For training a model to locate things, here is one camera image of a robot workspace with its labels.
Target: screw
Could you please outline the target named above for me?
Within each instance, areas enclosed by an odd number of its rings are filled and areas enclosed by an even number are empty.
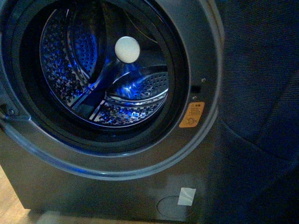
[[[9,115],[14,115],[15,114],[13,109],[9,109],[8,112],[9,112]]]

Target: front-loading washing machine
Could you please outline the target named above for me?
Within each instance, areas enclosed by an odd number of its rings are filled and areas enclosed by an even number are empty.
[[[0,164],[25,208],[296,223],[296,1],[0,9]]]
[[[217,4],[0,2],[0,163],[24,208],[200,219],[221,83]]]

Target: wire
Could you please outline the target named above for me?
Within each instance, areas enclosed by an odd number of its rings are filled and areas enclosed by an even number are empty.
[[[150,38],[149,36],[147,36],[144,32],[142,32],[131,20],[130,16],[127,14],[127,12],[124,10],[124,13],[126,14],[127,18],[129,19],[129,21],[131,22],[131,24],[142,34],[144,35],[146,38],[148,38],[149,40],[153,41],[154,43],[157,43],[157,41],[155,41],[154,39]]]

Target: orange warning label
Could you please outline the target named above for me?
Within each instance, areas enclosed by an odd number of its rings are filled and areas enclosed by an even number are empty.
[[[196,127],[205,108],[205,102],[190,103],[179,127]]]

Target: white sticker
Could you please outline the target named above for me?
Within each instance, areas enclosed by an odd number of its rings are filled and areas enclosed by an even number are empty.
[[[178,205],[192,206],[196,189],[181,188],[181,193],[178,198]]]

